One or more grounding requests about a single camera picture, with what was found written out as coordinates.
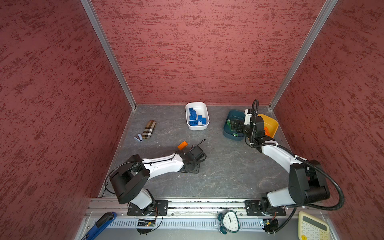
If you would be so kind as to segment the orange lego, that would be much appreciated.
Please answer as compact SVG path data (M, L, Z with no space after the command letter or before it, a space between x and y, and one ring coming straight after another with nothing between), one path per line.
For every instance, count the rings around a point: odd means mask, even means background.
M181 151L187 146L188 146L188 143L186 141L183 141L181 144L178 145L178 149Z
M265 135L270 136L269 129L267 127L264 127Z

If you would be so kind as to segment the blue lego long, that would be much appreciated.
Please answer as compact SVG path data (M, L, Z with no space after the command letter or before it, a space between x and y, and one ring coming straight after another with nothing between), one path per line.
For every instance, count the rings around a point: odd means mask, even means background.
M195 120L195 121L190 121L189 124L191 126L198 126L199 125L199 121Z

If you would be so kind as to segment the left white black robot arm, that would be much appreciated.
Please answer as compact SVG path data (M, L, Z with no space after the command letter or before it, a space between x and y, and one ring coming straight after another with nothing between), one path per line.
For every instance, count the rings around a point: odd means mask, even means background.
M176 172L197 174L200 164L206 158L207 155L198 145L192 146L188 152L177 150L169 156L155 159L143 159L139 155L133 155L112 170L107 178L119 204L131 203L148 215L156 207L153 195L144 188L148 180Z

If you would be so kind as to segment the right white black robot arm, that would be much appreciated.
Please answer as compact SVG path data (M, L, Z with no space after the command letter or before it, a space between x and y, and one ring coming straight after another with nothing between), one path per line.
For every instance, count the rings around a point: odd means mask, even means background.
M256 145L257 150L273 159L289 173L288 187L264 194L258 210L264 216L270 216L283 206L305 206L330 197L326 177L318 170L321 165L310 161L306 165L297 156L284 150L274 136L279 123L266 115L230 111L224 125L224 135L236 140L249 140L250 146Z

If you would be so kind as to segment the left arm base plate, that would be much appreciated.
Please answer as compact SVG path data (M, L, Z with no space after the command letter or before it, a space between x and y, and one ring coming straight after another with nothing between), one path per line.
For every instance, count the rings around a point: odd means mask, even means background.
M128 216L166 216L168 211L168 200L154 200L146 208L140 209L133 203L128 203Z

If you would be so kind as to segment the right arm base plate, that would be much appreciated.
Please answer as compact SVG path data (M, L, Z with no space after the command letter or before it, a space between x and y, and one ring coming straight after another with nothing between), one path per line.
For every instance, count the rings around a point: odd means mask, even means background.
M286 216L285 208L273 207L267 199L245 201L247 216L280 217Z

